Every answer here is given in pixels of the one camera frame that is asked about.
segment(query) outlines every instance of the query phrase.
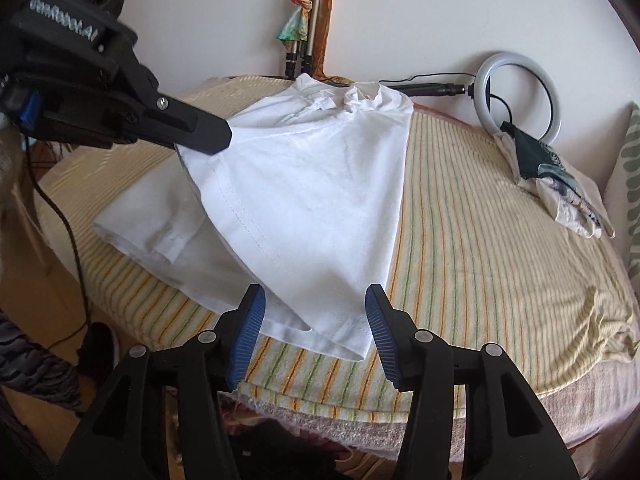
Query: striped bedspread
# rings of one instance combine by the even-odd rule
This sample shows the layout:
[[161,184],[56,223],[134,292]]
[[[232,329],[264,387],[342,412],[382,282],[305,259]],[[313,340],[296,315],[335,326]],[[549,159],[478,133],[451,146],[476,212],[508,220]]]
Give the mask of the striped bedspread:
[[[229,117],[287,85],[246,76],[184,98]],[[142,141],[80,148],[41,181],[75,231],[90,297],[153,349],[184,343],[218,316],[100,241],[92,221],[170,153]],[[62,223],[38,197],[36,206],[49,243],[75,272]],[[539,395],[567,386],[601,360],[631,360],[638,345],[635,299],[608,241],[586,240],[556,224],[511,181],[487,136],[420,110],[412,120],[386,291],[419,328],[450,344],[499,343]],[[385,379],[375,349],[364,361],[346,362],[263,336],[239,393],[367,422],[404,422],[411,401]],[[461,390],[455,407],[463,416]]]

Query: black cable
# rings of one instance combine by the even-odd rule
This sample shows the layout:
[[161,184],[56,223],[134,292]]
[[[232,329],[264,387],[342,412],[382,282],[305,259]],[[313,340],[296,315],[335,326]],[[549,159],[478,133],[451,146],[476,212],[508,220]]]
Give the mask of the black cable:
[[509,122],[513,124],[513,114],[511,113],[511,108],[509,108],[507,101],[505,101],[503,98],[501,98],[499,95],[496,95],[496,94],[489,94],[489,97],[491,99],[496,99],[500,101],[505,106],[505,108],[507,108],[507,111],[509,112]]
[[33,167],[31,165],[31,148],[29,145],[28,136],[24,136],[24,143],[25,143],[24,153],[25,153],[26,162],[27,162],[27,171],[29,173],[31,183],[33,184],[34,189],[42,197],[42,199],[49,205],[50,208],[53,209],[53,211],[58,215],[60,220],[62,220],[62,223],[65,225],[66,232],[69,235],[69,240],[71,241],[71,248],[73,249],[74,258],[76,260],[76,269],[78,270],[78,282],[80,282],[80,293],[82,295],[82,307],[84,308],[84,323],[82,323],[80,328],[75,330],[72,334],[49,345],[47,347],[47,350],[51,350],[54,346],[57,346],[60,343],[63,343],[71,339],[73,336],[78,334],[85,326],[88,327],[89,325],[91,325],[91,312],[89,311],[89,297],[86,294],[86,287],[84,286],[84,274],[82,273],[82,266],[80,264],[80,255],[78,253],[78,246],[76,245],[76,237],[74,236],[74,232],[71,229],[71,225],[69,224],[69,221],[66,219],[64,213],[60,211],[60,208],[56,205],[56,203],[53,202],[53,200],[50,199],[49,196],[42,190],[42,188],[40,187],[40,184],[38,184],[38,181],[36,180],[36,176],[33,173]]
[[408,79],[381,79],[379,83],[404,83],[405,81],[413,81],[417,77],[432,77],[437,75],[468,75],[470,77],[476,77],[469,72],[435,72],[433,74],[416,74]]

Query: silver screw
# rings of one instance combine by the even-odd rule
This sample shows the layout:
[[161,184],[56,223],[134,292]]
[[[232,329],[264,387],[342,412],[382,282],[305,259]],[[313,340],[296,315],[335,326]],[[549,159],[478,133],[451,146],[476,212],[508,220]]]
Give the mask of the silver screw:
[[489,343],[487,346],[484,347],[484,351],[493,357],[498,357],[499,355],[502,355],[502,348],[500,348],[495,343]]
[[205,332],[200,332],[198,334],[198,341],[201,343],[213,343],[216,340],[216,333],[211,330],[207,330]]
[[166,110],[169,106],[169,99],[166,97],[159,97],[158,101],[156,101],[156,106],[161,110]]
[[146,348],[142,345],[135,345],[129,349],[129,355],[131,357],[142,357],[146,354]]
[[421,343],[430,343],[433,341],[433,334],[428,330],[418,330],[414,337]]

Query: bed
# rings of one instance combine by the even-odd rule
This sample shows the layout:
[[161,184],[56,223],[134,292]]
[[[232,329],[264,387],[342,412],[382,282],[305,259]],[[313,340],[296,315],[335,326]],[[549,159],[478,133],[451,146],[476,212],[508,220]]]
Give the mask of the bed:
[[[289,84],[244,76],[180,97],[229,117]],[[103,243],[92,221],[171,153],[143,141],[79,148],[40,182],[76,234],[91,300],[153,349],[184,343],[218,316]],[[417,107],[385,289],[419,328],[450,344],[503,346],[574,447],[640,403],[638,304],[609,241],[556,224],[510,175],[487,134]],[[48,243],[75,273],[62,223],[38,197],[36,209]],[[385,379],[375,349],[348,362],[264,336],[234,395],[265,415],[387,457],[399,451],[411,401]],[[457,390],[453,462],[462,460],[464,415]]]

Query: wall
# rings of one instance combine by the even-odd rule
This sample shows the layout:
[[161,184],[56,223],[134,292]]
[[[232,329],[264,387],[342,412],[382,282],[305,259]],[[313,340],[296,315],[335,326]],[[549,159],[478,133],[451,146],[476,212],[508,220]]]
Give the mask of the wall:
[[[140,61],[175,93],[212,76],[282,74],[274,37],[293,10],[289,0],[126,0],[121,19],[140,37]],[[500,50],[533,58],[553,78],[564,119],[555,147],[606,183],[628,104],[640,100],[640,54],[606,0],[334,0],[325,72],[355,80],[475,72]],[[492,89],[519,127],[545,131],[546,94],[530,75],[506,67]],[[466,96],[432,104],[477,122]],[[506,117],[498,103],[494,113]]]

